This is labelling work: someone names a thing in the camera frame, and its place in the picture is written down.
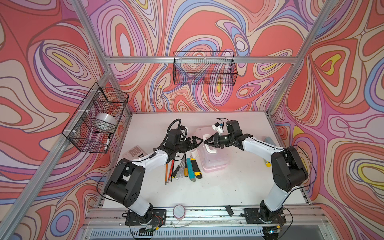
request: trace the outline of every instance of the wire basket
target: wire basket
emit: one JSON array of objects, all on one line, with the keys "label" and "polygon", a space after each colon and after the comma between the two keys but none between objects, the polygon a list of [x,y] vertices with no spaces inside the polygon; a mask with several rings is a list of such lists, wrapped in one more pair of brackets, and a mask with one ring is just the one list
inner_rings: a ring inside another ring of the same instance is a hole
[{"label": "wire basket", "polygon": [[[73,129],[68,135],[63,134],[80,152],[108,152],[128,98],[116,88],[99,86]],[[102,113],[110,115],[116,124],[99,119],[98,114]]]},{"label": "wire basket", "polygon": [[233,51],[175,51],[173,54],[175,85],[235,85],[237,68]]}]

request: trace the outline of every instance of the white table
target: white table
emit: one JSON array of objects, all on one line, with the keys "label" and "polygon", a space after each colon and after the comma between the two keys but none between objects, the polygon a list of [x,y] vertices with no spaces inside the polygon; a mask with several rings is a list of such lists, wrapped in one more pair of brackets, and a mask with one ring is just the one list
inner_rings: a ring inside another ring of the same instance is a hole
[{"label": "white table", "polygon": [[[189,137],[197,128],[220,122],[216,118],[228,118],[237,120],[243,133],[260,140],[270,136],[278,144],[264,112],[142,113],[133,114],[121,155],[136,145],[147,154],[151,153],[164,139],[169,124],[177,118],[189,128]],[[203,174],[202,179],[196,179],[196,182],[189,178],[174,179],[165,185],[165,166],[158,167],[146,173],[140,194],[154,207],[174,207],[177,204],[186,207],[260,204],[274,184],[272,168],[267,167],[264,160],[255,154],[233,146],[229,148],[228,157],[231,160],[226,169],[205,173],[200,160],[196,159]],[[285,203],[305,204],[305,199],[300,191],[294,191]],[[104,201],[103,208],[116,207],[124,206],[110,200]]]}]

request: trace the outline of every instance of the swirl pattern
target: swirl pattern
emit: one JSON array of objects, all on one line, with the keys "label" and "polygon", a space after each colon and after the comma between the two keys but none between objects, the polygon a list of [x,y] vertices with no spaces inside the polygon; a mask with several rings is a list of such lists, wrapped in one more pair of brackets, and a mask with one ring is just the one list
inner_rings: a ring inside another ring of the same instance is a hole
[{"label": "swirl pattern", "polygon": [[307,191],[340,239],[384,239],[383,10],[339,1],[273,110],[284,143],[316,167]]}]

